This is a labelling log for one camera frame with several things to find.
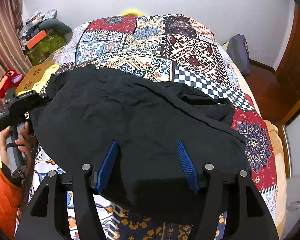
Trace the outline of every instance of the pink striped curtain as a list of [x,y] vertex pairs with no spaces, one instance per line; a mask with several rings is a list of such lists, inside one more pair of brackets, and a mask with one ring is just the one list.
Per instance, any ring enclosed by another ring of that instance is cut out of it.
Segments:
[[22,0],[0,0],[0,79],[8,69],[26,74],[32,66],[18,40],[22,27]]

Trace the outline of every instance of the silver screw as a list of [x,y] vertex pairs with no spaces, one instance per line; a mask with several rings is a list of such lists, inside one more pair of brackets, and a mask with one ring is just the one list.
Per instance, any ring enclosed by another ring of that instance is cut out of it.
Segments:
[[205,166],[204,166],[208,171],[211,171],[213,170],[214,166],[210,163],[207,163]]
[[90,169],[90,167],[91,167],[91,165],[88,164],[88,163],[86,163],[86,164],[82,165],[81,168],[82,168],[84,171],[86,171],[86,170]]
[[248,173],[246,171],[240,171],[239,174],[242,176],[242,177],[247,177],[248,176]]
[[53,177],[56,174],[56,171],[52,170],[48,172],[49,177]]

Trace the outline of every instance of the yellow round object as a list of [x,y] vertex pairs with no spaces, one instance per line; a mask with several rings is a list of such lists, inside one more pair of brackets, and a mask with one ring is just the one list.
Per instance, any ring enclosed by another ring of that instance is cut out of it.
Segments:
[[136,10],[128,10],[125,11],[122,15],[134,15],[134,16],[144,16],[143,13],[136,11]]

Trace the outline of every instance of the gray backpack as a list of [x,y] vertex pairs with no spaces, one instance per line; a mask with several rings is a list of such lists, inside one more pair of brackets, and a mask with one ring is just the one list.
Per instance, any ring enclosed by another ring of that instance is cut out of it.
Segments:
[[233,36],[227,46],[227,53],[243,76],[250,73],[250,58],[245,36],[240,34]]

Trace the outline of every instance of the bed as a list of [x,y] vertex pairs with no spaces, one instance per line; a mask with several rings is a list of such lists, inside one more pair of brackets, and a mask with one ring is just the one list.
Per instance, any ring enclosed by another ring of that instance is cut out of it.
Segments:
[[[94,64],[97,68],[117,68],[154,82],[183,82],[212,98],[229,98],[236,108],[232,128],[247,138],[246,155],[252,179],[281,235],[286,177],[278,130],[261,118],[245,79],[209,28],[181,14],[98,19],[74,29],[72,40],[59,53],[56,64],[60,66],[56,75]],[[39,146],[30,198],[50,170],[64,173]],[[191,225],[152,221],[99,195],[94,199],[106,237],[111,240],[186,240],[191,231]],[[67,208],[71,237],[79,239],[72,192],[67,192]],[[226,212],[220,214],[216,240],[223,237],[226,217]]]

